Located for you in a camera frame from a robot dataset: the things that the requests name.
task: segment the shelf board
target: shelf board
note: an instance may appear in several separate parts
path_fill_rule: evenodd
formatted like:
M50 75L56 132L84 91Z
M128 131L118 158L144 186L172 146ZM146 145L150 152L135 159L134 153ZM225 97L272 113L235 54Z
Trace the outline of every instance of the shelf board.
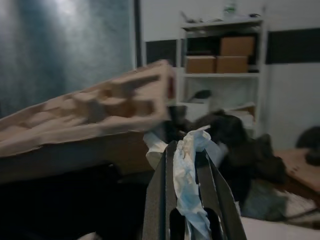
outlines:
M243 19L234 19L227 21L211 21L200 23L184 23L181 28L187 32L214 29L219 27L253 27L258 26L263 22L262 17L252 17Z
M259 73L185 73L185 78L258 78Z

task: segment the brown cardboard box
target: brown cardboard box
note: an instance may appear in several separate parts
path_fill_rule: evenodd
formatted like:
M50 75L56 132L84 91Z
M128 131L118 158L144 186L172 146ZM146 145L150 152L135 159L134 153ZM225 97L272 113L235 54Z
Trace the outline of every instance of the brown cardboard box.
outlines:
M221 56L252 56L255 38L253 36L224 37L221 39Z
M186 73L214 74L216 72L216 58L214 56L187 56Z
M218 56L216 63L218 74L237 74L248 72L247 56Z

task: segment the white shelving unit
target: white shelving unit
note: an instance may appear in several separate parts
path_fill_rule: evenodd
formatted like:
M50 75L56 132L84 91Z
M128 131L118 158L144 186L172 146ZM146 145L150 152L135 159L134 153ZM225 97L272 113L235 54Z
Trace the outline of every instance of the white shelving unit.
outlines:
M185 73L185 69L182 67L183 53L187 52L188 39L194 37L209 37L219 36L228 31L241 31L243 33L257 33L258 49L256 65L254 69L258 70L258 73ZM266 55L267 55L267 41L268 31L266 21L262 17L256 18L241 18L228 21L216 21L216 22L202 22L202 23L183 23L179 28L179 38L177 39L177 51L176 51L176 66L177 66L177 87L176 87L176 103L178 105L188 105L184 102L187 98L186 92L187 84L189 81L196 81L198 86L201 83L210 85L211 89L215 88L215 84L219 84L219 87L215 88L217 91L223 91L222 85L233 84L233 89L237 89L239 80L242 82L250 82L251 88L254 90L248 91L252 94L252 101L255 104L254 124L246 127L253 132L253 136L259 136L265 132L265 109L266 109ZM239 103L234 106L220 106L220 108L237 108L237 105L246 104L241 99ZM205 115L207 112L201 112L208 108L203 108L199 103L193 105L194 108L191 112L194 114Z

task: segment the white wall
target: white wall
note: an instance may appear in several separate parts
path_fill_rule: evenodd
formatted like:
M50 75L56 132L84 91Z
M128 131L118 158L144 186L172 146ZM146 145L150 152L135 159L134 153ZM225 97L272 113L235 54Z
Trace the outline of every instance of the white wall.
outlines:
M222 17L224 0L141 0L144 41L176 39L179 11L191 18ZM270 31L320 28L320 0L237 0L238 13L262 13ZM276 149L291 148L306 128L320 125L320 63L268 66L267 132Z

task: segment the white shelf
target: white shelf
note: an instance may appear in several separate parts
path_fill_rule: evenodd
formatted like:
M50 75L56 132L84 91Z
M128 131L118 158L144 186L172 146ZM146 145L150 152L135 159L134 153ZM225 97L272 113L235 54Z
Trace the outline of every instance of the white shelf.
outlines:
M186 78L258 78L259 73L185 73Z
M200 22L200 23L184 23L181 28L187 32L197 31L199 29L212 29L219 27L252 27L257 26L263 22L261 17L234 19L227 21L211 21L211 22Z

